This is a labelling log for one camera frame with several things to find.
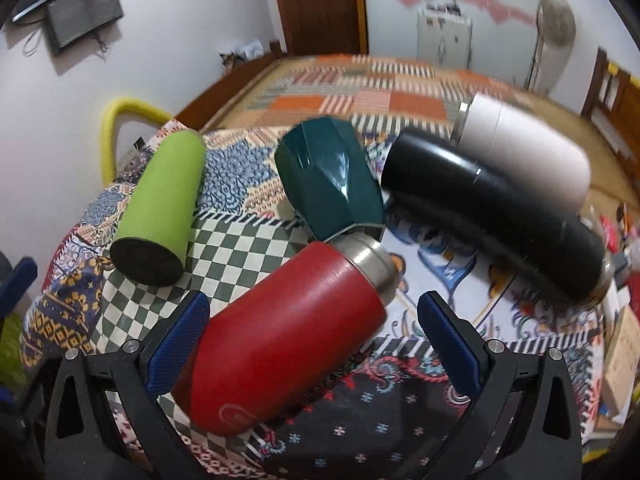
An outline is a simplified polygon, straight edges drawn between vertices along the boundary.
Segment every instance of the chair backrest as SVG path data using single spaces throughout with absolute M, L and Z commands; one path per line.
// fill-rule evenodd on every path
M 15 268 L 2 266 L 0 272 L 0 319 L 4 319 L 15 308 L 20 298 L 38 277 L 38 266 L 32 258 L 23 258 Z
M 621 69 L 601 48 L 582 116 L 611 145 L 640 195 L 640 79 Z

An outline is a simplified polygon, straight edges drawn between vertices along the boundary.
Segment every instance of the wooden bed frame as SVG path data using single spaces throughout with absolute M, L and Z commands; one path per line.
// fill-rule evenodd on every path
M 617 66 L 599 48 L 582 108 L 616 154 L 640 196 L 640 80 Z
M 283 54 L 279 41 L 271 41 L 269 48 L 268 54 L 236 67 L 207 88 L 175 118 L 185 126 L 201 131 L 216 114 L 224 112 L 240 100 L 258 80 L 270 72 L 274 62 L 286 55 Z

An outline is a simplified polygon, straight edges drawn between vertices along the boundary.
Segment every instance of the bed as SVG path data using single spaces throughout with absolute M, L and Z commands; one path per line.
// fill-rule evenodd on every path
M 609 209 L 617 206 L 616 200 L 635 197 L 608 148 L 611 158 L 590 152 L 606 148 L 598 144 L 603 142 L 601 136 L 584 119 L 544 99 L 468 71 L 449 72 L 369 56 L 287 58 L 272 44 L 270 54 L 233 70 L 159 130 L 88 207 L 60 244 L 43 295 L 28 312 L 21 338 L 23 364 L 34 367 L 48 353 L 73 346 L 105 352 L 128 338 L 143 338 L 158 319 L 172 312 L 188 289 L 206 293 L 214 315 L 299 251 L 306 238 L 293 222 L 273 163 L 278 139 L 293 124 L 325 114 L 350 121 L 379 170 L 380 148 L 404 126 L 412 124 L 448 138 L 460 101 L 475 92 L 533 111 L 583 147 L 591 143 L 585 149 L 594 184 L 602 184 L 602 190 L 594 187 L 590 197 L 601 200 L 607 214 L 615 214 Z M 207 163 L 185 275 L 175 286 L 160 289 L 130 282 L 113 268 L 110 241 L 155 150 L 172 132 L 187 127 L 204 136 Z M 615 186 L 607 178 L 613 178 Z M 401 212 L 390 211 L 383 244 L 394 255 L 402 280 L 388 308 L 387 322 L 285 424 L 261 424 L 251 434 L 224 439 L 192 424 L 170 395 L 159 397 L 172 424 L 209 472 L 231 470 L 238 476 L 254 476 L 251 466 L 258 466 L 293 480 L 312 478 L 319 469 L 325 474 L 344 470 L 344 460 L 331 456 L 295 458 L 296 447 L 316 442 L 348 450 L 352 476 L 379 478 L 382 472 L 391 476 L 403 464 L 403 456 L 416 452 L 415 446 L 423 442 L 416 437 L 427 439 L 435 449 L 468 399 L 452 389 L 417 325 L 417 294 L 430 288 L 455 304 L 458 314 L 471 320 L 484 336 L 499 337 L 515 351 L 561 348 L 572 370 L 582 437 L 588 438 L 594 428 L 604 359 L 597 312 L 556 312 L 527 280 L 446 233 L 416 239 L 413 234 L 422 228 Z M 435 418 L 421 421 L 423 415 L 416 413 L 416 424 L 398 425 L 398 419 L 393 420 L 394 407 L 423 407 L 416 404 L 419 399 Z M 130 452 L 139 455 L 140 443 L 118 399 L 112 397 L 111 402 Z M 381 413 L 391 418 L 377 420 Z M 320 427 L 325 436 L 318 440 Z M 345 434 L 358 438 L 341 439 Z M 415 475 L 428 462 L 431 448 L 414 464 Z M 307 448 L 306 453 L 311 456 L 319 449 Z M 495 449 L 488 448 L 482 464 L 495 459 Z

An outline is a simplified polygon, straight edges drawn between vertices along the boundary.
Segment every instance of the blue gripper pad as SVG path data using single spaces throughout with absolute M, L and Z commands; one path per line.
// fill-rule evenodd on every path
M 14 405 L 14 396 L 4 386 L 0 386 L 0 402 L 4 402 L 10 406 Z
M 418 323 L 456 391 L 476 400 L 488 368 L 484 340 L 471 323 L 456 316 L 435 291 L 421 295 L 417 311 Z
M 38 266 L 23 258 L 6 277 L 0 277 L 0 318 L 7 317 L 38 277 Z
M 154 397 L 167 394 L 209 322 L 209 299 L 192 290 L 142 341 L 140 374 Z

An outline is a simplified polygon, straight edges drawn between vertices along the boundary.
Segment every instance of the patterned bedsheet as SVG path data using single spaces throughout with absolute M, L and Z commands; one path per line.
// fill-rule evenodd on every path
M 448 136 L 460 101 L 476 92 L 516 98 L 511 86 L 469 72 L 371 56 L 284 60 L 282 76 L 241 104 L 232 126 L 284 126 L 332 115 L 369 134 L 397 134 L 414 124 Z
M 166 136 L 184 129 L 177 121 L 169 122 L 88 207 L 60 244 L 42 295 L 25 318 L 20 340 L 23 364 L 33 367 L 43 356 L 74 346 L 86 352 L 109 351 L 128 337 L 142 338 L 159 317 L 171 313 L 182 291 L 189 288 L 209 296 L 213 315 L 295 254 L 300 240 L 289 221 L 291 210 L 273 155 L 278 139 L 296 121 L 319 114 L 346 118 L 363 135 L 373 162 L 379 162 L 384 150 L 378 148 L 406 124 L 447 136 L 451 110 L 476 91 L 501 98 L 513 95 L 510 87 L 482 76 L 439 74 L 426 65 L 394 60 L 319 57 L 308 60 L 308 66 L 297 66 L 242 111 L 247 119 L 253 118 L 248 127 L 204 135 L 207 161 L 187 273 L 177 288 L 152 290 L 128 282 L 114 270 L 108 247 L 155 150 Z M 501 338 L 522 352 L 542 352 L 550 345 L 562 348 L 572 370 L 583 439 L 593 431 L 604 348 L 596 311 L 559 315 L 526 280 L 401 211 L 389 211 L 387 227 L 383 243 L 394 254 L 403 278 L 388 309 L 388 321 L 372 346 L 363 348 L 356 362 L 316 391 L 319 396 L 299 415 L 284 424 L 261 425 L 244 439 L 225 440 L 190 424 L 170 395 L 160 397 L 165 413 L 210 472 L 267 476 L 238 466 L 252 463 L 291 480 L 338 478 L 340 470 L 351 478 L 380 478 L 380 472 L 392 476 L 404 464 L 403 453 L 414 449 L 415 442 L 409 442 L 414 436 L 428 436 L 434 447 L 455 424 L 468 399 L 450 387 L 415 321 L 417 297 L 432 288 L 487 338 Z M 224 253 L 217 251 L 219 247 L 225 248 Z M 374 420 L 380 410 L 371 411 L 389 403 L 405 403 L 413 409 L 416 402 L 430 408 L 435 417 L 431 426 L 429 419 L 405 427 L 392 412 L 387 413 L 389 420 Z M 437 413 L 448 425 L 437 422 Z M 123 419 L 118 412 L 116 420 L 121 421 L 129 449 L 139 451 Z M 318 440 L 314 432 L 321 428 L 324 436 Z M 321 444 L 340 454 L 347 449 L 347 440 L 342 440 L 345 434 L 367 435 L 366 439 L 350 437 L 348 449 L 353 453 L 347 468 L 344 457 L 335 461 L 331 456 L 313 455 Z M 373 444 L 367 447 L 368 440 Z M 415 463 L 416 474 L 432 451 Z

